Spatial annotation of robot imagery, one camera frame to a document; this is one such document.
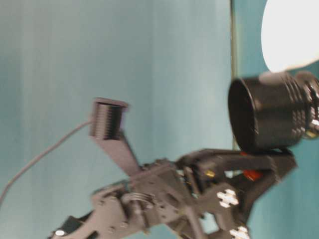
black cylinder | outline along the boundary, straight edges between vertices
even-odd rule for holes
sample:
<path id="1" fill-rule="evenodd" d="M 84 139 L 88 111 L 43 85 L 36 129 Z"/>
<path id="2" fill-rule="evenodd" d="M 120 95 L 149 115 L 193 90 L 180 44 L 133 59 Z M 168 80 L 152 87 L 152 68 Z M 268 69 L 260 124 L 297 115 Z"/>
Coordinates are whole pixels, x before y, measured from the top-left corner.
<path id="1" fill-rule="evenodd" d="M 311 99 L 289 73 L 236 79 L 228 95 L 229 116 L 238 145 L 258 152 L 296 144 L 311 121 Z"/>

metal screw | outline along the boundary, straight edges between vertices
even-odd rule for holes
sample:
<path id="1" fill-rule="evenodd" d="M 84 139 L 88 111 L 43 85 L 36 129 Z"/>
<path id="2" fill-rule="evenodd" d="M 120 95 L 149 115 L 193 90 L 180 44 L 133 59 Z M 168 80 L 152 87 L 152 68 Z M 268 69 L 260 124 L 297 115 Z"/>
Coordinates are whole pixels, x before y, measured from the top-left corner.
<path id="1" fill-rule="evenodd" d="M 213 178 L 213 177 L 216 176 L 216 174 L 215 174 L 213 171 L 211 171 L 211 170 L 207 170 L 207 171 L 205 172 L 205 175 L 206 175 L 207 177 L 210 177 L 210 178 Z"/>
<path id="2" fill-rule="evenodd" d="M 127 228 L 129 226 L 128 222 L 121 222 L 120 227 Z"/>
<path id="3" fill-rule="evenodd" d="M 114 233 L 115 232 L 115 227 L 109 227 L 108 233 Z"/>
<path id="4" fill-rule="evenodd" d="M 116 197 L 114 197 L 114 196 L 110 197 L 110 201 L 111 201 L 111 202 L 115 202 L 116 200 L 117 200 Z"/>

cylindrical sensor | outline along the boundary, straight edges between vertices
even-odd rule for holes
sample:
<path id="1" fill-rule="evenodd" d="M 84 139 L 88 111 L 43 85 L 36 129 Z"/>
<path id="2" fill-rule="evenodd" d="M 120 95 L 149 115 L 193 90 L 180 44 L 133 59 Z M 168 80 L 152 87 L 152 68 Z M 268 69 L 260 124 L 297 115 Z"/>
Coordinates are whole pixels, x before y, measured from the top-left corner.
<path id="1" fill-rule="evenodd" d="M 96 98 L 90 135 L 100 140 L 118 139 L 122 113 L 127 107 L 122 101 Z"/>
<path id="2" fill-rule="evenodd" d="M 317 79 L 309 72 L 264 73 L 236 79 L 228 95 L 229 116 L 238 145 L 246 152 L 284 148 L 302 136 L 318 135 Z"/>

black plastic part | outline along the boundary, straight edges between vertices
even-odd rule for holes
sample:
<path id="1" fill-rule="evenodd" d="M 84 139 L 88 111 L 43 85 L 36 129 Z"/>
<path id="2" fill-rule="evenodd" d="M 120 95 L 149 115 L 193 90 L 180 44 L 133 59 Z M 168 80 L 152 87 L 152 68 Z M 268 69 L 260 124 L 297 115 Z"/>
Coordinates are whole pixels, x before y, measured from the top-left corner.
<path id="1" fill-rule="evenodd" d="M 228 107 L 233 133 L 245 152 L 294 145 L 309 122 L 306 93 L 286 72 L 235 80 Z"/>
<path id="2" fill-rule="evenodd" d="M 119 139 L 122 113 L 127 107 L 122 101 L 96 98 L 90 135 L 100 140 Z"/>

robotic arm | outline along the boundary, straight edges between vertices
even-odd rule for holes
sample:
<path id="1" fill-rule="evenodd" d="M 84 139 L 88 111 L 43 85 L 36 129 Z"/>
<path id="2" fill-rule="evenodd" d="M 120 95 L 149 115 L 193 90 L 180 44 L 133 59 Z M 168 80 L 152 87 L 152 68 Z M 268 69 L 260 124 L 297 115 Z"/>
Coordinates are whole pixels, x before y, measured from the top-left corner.
<path id="1" fill-rule="evenodd" d="M 296 167 L 288 150 L 246 154 L 204 149 L 177 162 L 139 166 L 121 129 L 124 102 L 97 98 L 90 136 L 129 180 L 92 195 L 93 211 L 69 217 L 51 239 L 121 239 L 166 224 L 182 239 L 249 239 L 254 202 Z M 227 177 L 226 171 L 242 173 Z M 200 218 L 215 216 L 219 231 L 206 234 Z"/>

